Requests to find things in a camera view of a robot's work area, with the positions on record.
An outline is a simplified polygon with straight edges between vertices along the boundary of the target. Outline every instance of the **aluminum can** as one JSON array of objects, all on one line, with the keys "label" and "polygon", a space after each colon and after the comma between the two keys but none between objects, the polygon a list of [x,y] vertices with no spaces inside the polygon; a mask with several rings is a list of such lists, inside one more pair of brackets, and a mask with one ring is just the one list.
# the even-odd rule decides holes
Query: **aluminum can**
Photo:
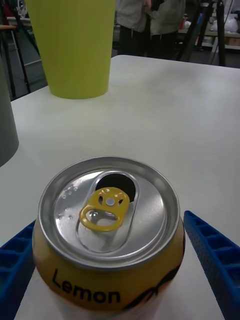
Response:
[{"label": "aluminum can", "polygon": [[146,164],[79,162],[40,200],[34,261],[66,320],[152,319],[184,251],[178,197]]}]

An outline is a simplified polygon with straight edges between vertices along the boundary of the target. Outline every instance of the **yellow-green vase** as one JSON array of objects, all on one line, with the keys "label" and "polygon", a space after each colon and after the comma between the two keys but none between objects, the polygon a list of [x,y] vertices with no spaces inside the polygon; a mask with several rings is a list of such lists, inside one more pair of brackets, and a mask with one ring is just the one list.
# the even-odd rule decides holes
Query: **yellow-green vase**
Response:
[{"label": "yellow-green vase", "polygon": [[85,99],[108,91],[115,0],[26,0],[52,94]]}]

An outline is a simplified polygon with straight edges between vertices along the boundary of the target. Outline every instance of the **yellow pull tab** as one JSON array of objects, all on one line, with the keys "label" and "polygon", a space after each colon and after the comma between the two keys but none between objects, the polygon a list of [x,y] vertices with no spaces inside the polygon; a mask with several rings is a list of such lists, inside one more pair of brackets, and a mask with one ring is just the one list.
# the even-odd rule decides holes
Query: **yellow pull tab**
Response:
[{"label": "yellow pull tab", "polygon": [[[89,199],[86,206],[80,211],[80,222],[88,229],[98,232],[110,232],[120,228],[124,222],[130,204],[129,196],[115,187],[106,187],[97,190]],[[101,210],[115,215],[116,222],[112,225],[96,225],[87,218],[91,210]]]}]

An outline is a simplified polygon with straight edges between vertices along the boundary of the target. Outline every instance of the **table surface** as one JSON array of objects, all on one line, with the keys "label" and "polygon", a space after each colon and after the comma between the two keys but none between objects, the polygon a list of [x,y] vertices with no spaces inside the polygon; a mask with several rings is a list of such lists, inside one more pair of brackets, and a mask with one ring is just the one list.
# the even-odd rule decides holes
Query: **table surface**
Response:
[{"label": "table surface", "polygon": [[[20,144],[0,168],[1,243],[37,217],[44,188],[63,168],[121,156],[159,170],[182,215],[193,210],[240,245],[239,83],[238,69],[118,56],[101,97],[66,100],[46,87],[14,101]],[[25,299],[16,319],[57,320],[33,288],[26,296],[36,303]],[[189,240],[159,312],[160,320],[223,320]]]}]

